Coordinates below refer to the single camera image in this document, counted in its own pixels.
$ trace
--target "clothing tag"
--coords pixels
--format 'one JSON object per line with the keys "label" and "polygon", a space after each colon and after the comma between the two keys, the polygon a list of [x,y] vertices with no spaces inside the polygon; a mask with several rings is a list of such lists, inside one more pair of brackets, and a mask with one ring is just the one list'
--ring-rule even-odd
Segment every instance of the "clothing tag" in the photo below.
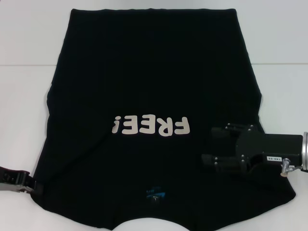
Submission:
{"label": "clothing tag", "polygon": [[152,204],[158,205],[165,198],[166,193],[162,192],[161,187],[153,187],[151,190],[146,191],[146,198],[151,201]]}

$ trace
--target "white surface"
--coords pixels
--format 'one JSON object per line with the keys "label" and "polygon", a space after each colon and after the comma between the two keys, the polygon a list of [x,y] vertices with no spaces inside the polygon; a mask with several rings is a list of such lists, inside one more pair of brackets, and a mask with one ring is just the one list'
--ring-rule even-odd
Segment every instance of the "white surface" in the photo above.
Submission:
{"label": "white surface", "polygon": [[0,65],[56,64],[72,8],[235,8],[252,63],[308,63],[306,0],[1,0]]}
{"label": "white surface", "polygon": [[[72,8],[235,8],[252,63],[308,64],[308,2],[304,0],[1,0],[0,1],[0,166],[34,172],[45,136],[46,94],[62,47]],[[308,130],[308,65],[254,65],[267,133]],[[290,203],[222,231],[307,230],[308,174],[289,180],[297,196]],[[29,195],[0,192],[0,230],[92,231],[47,212]],[[116,231],[184,231],[156,219],[121,224]]]}

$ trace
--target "t-shirt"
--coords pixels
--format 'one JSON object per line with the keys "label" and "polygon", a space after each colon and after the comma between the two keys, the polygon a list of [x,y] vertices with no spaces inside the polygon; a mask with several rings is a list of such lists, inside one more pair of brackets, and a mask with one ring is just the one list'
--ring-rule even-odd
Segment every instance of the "t-shirt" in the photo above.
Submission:
{"label": "t-shirt", "polygon": [[234,156],[213,127],[254,124],[261,94],[235,10],[72,10],[48,93],[47,138],[32,198],[114,229],[159,218],[212,231],[289,202],[280,166],[217,173]]}

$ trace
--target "white label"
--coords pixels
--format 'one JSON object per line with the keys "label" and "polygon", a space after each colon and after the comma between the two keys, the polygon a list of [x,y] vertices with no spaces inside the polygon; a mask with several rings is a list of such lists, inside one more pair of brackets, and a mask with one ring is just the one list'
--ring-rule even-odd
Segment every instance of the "white label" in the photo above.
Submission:
{"label": "white label", "polygon": [[280,161],[280,162],[282,162],[281,157],[267,156],[266,158],[268,159],[268,161]]}

